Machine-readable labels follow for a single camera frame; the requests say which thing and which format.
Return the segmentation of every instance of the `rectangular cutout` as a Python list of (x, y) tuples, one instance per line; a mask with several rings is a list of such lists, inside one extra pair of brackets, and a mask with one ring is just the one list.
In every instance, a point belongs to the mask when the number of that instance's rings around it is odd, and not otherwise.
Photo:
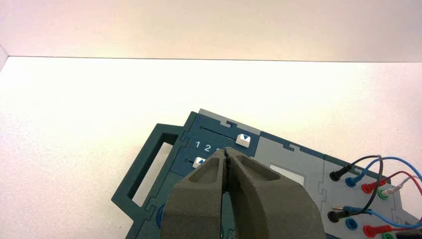
[(300, 183), (302, 186), (303, 186), (303, 185), (304, 185), (304, 183), (305, 183), (305, 177), (304, 177), (304, 176), (302, 176), (302, 175), (299, 175), (299, 174), (297, 174), (297, 173), (294, 173), (294, 172), (289, 171), (289, 170), (284, 169), (284, 168), (277, 167), (277, 166), (276, 166), (276, 165), (274, 165), (274, 164), (270, 164), (270, 168), (271, 168), (272, 170), (274, 170), (274, 171), (276, 171), (276, 172), (278, 172), (278, 173), (282, 174), (283, 176), (286, 176), (286, 177), (288, 177), (288, 178), (292, 179), (293, 181), (295, 181), (295, 182), (297, 182), (297, 183)]
[(157, 179), (158, 174), (166, 162), (167, 156), (169, 156), (172, 148), (173, 146), (168, 143), (163, 143), (163, 145), (161, 145), (161, 148), (155, 156), (154, 161), (151, 163), (148, 172), (145, 174), (144, 179), (142, 180), (138, 190), (136, 190), (136, 193), (132, 198), (132, 201), (134, 201), (138, 206), (142, 207), (144, 204), (145, 199), (148, 196), (152, 185), (154, 185), (155, 179)]

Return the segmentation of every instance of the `black cable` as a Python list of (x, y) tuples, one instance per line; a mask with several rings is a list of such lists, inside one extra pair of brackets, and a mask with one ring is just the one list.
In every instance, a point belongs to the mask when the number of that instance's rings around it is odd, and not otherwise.
[[(365, 159), (365, 158), (372, 158), (373, 156), (374, 156), (374, 155), (371, 155), (371, 156), (366, 156), (366, 157), (360, 158), (360, 159), (356, 160), (354, 163), (357, 163), (357, 162), (359, 162), (360, 160), (363, 160), (363, 159)], [(359, 213), (356, 213), (356, 214), (351, 214), (351, 216), (353, 216), (353, 215), (358, 215), (358, 214), (361, 214), (361, 213), (364, 213), (364, 212), (365, 212), (365, 211), (369, 208), (369, 206), (371, 206), (372, 202), (374, 201), (375, 197), (377, 196), (378, 188), (380, 187), (380, 183), (381, 183), (381, 179), (382, 179), (382, 172), (383, 172), (383, 169), (384, 169), (384, 163), (383, 163), (383, 161), (382, 161), (382, 157), (381, 157), (380, 155), (375, 155), (375, 156), (376, 156), (376, 157), (378, 157), (378, 159), (380, 160), (380, 169), (379, 169), (379, 171), (378, 171), (377, 186), (375, 187), (374, 191), (372, 192), (371, 198), (369, 198), (369, 201), (368, 201), (368, 202), (366, 203), (366, 205), (362, 208), (362, 210), (361, 210)]]
[(368, 155), (368, 156), (365, 156), (365, 157), (361, 157), (361, 158), (357, 159), (356, 161), (354, 161), (351, 165), (353, 166), (356, 163), (358, 163), (358, 162), (360, 162), (360, 161), (362, 161), (364, 159), (367, 159), (367, 158), (379, 158), (380, 159), (381, 156), (380, 155)]
[(368, 155), (362, 158), (357, 159), (356, 161), (354, 161), (351, 164), (348, 164), (347, 166), (343, 167), (342, 169), (338, 170), (338, 171), (333, 171), (330, 173), (330, 178), (333, 181), (338, 181), (340, 179), (340, 177), (347, 173), (354, 164), (367, 159), (367, 158), (378, 158), (380, 161), (380, 168), (379, 168), (379, 172), (378, 172), (378, 178), (377, 178), (377, 185), (375, 186), (374, 191), (372, 192), (371, 197), (369, 198), (369, 201), (366, 203), (366, 205), (362, 208), (362, 210), (360, 210), (357, 213), (350, 213), (348, 211), (340, 211), (340, 212), (335, 212), (335, 211), (330, 211), (328, 212), (328, 219), (333, 222), (333, 223), (337, 223), (339, 219), (341, 218), (347, 218), (350, 216), (354, 216), (354, 215), (359, 215), (361, 213), (365, 213), (365, 211), (371, 206), (372, 202), (374, 201), (375, 197), (377, 196), (377, 192), (378, 192), (378, 188), (380, 187), (380, 183), (381, 183), (381, 179), (382, 179), (382, 173), (383, 173), (383, 169), (384, 169), (384, 164), (383, 164), (383, 159), (380, 155)]
[(378, 158), (378, 156), (379, 155), (368, 155), (368, 156), (365, 156), (365, 157), (362, 157), (362, 158), (359, 158), (359, 159), (357, 159), (356, 161), (354, 161), (353, 163), (351, 163), (351, 164), (348, 164), (347, 166), (345, 166), (345, 167), (343, 167), (342, 169), (340, 169), (340, 170), (338, 170), (338, 171), (332, 171), (329, 175), (330, 175), (330, 178), (332, 179), (332, 181), (335, 181), (335, 182), (337, 182), (338, 180), (340, 180), (340, 178), (345, 174), (345, 173), (347, 173), (351, 168), (352, 168), (352, 166), (353, 165), (355, 165), (356, 163), (358, 163), (358, 162), (360, 162), (360, 161), (362, 161), (362, 160), (364, 160), (364, 159), (367, 159), (367, 158)]

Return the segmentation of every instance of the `white push button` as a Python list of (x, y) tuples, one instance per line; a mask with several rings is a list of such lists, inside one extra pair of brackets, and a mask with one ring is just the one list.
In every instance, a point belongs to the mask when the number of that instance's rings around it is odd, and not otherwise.
[(205, 163), (206, 159), (201, 157), (196, 157), (192, 167), (197, 168), (199, 165)]
[(249, 148), (250, 137), (241, 133), (237, 136), (236, 143), (242, 145), (243, 147)]

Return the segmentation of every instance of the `white cable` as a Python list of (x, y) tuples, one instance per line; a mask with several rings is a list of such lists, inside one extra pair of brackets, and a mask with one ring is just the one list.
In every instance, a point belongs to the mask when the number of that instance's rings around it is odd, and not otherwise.
[(394, 186), (394, 187), (392, 187), (392, 188), (390, 188), (390, 189), (386, 189), (386, 190), (382, 190), (381, 191), (381, 194), (384, 196), (384, 197), (388, 197), (388, 196), (390, 196), (390, 195), (393, 195), (394, 193), (396, 193), (397, 191), (399, 191), (401, 188), (403, 188), (403, 186), (404, 186), (404, 184), (408, 181), (410, 179), (410, 177), (407, 177), (405, 180), (403, 180), (399, 185), (397, 185), (397, 186)]

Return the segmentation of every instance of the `white table surface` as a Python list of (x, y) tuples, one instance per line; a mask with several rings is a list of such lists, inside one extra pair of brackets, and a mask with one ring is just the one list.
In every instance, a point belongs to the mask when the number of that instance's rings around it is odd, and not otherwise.
[[(421, 81), (422, 63), (10, 57), (0, 238), (124, 238), (131, 220), (111, 196), (156, 123), (200, 108), (346, 161), (396, 155), (421, 170)], [(415, 186), (402, 193), (420, 217)]]

